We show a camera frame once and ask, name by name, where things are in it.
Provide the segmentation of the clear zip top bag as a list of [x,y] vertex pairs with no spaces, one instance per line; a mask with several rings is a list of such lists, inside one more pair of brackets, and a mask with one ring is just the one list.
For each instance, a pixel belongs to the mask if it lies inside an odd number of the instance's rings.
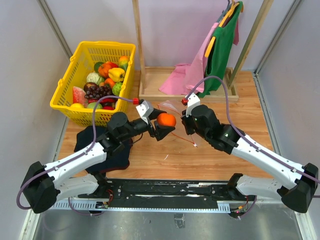
[[184,125],[182,124],[182,111],[185,109],[183,105],[177,100],[166,100],[157,104],[159,110],[165,111],[171,114],[176,119],[175,130],[171,132],[171,135],[176,138],[188,142],[189,145],[193,145],[195,148],[200,147],[202,144],[202,138],[196,134],[187,135]]

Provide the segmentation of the red apple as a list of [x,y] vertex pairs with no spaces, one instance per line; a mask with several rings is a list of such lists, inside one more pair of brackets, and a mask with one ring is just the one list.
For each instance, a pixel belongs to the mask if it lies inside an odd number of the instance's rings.
[[114,108],[112,107],[112,106],[104,106],[103,108],[102,108],[103,110],[111,110],[111,111],[113,111],[114,110]]

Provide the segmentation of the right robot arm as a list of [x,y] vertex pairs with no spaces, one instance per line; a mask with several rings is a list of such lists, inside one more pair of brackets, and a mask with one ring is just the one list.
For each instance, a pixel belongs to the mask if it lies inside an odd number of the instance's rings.
[[308,211],[319,183],[317,166],[293,162],[263,147],[242,130],[220,123],[214,111],[203,104],[183,110],[181,121],[188,135],[197,134],[214,149],[246,160],[273,176],[273,180],[267,180],[235,173],[226,188],[230,199],[262,196],[281,200],[298,213]]

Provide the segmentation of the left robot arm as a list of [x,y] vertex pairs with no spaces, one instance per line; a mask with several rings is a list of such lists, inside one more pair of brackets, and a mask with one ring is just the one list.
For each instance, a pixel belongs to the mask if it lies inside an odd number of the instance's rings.
[[[165,111],[154,109],[140,114],[129,121],[123,112],[115,113],[101,134],[92,127],[92,137],[78,151],[61,160],[30,165],[22,181],[16,204],[21,209],[31,209],[40,214],[50,209],[57,201],[81,194],[93,194],[101,198],[107,193],[107,185],[93,173],[83,179],[74,175],[78,172],[103,163],[117,156],[133,137],[149,133],[157,141],[175,130],[176,119]],[[28,206],[20,203],[25,196]]]

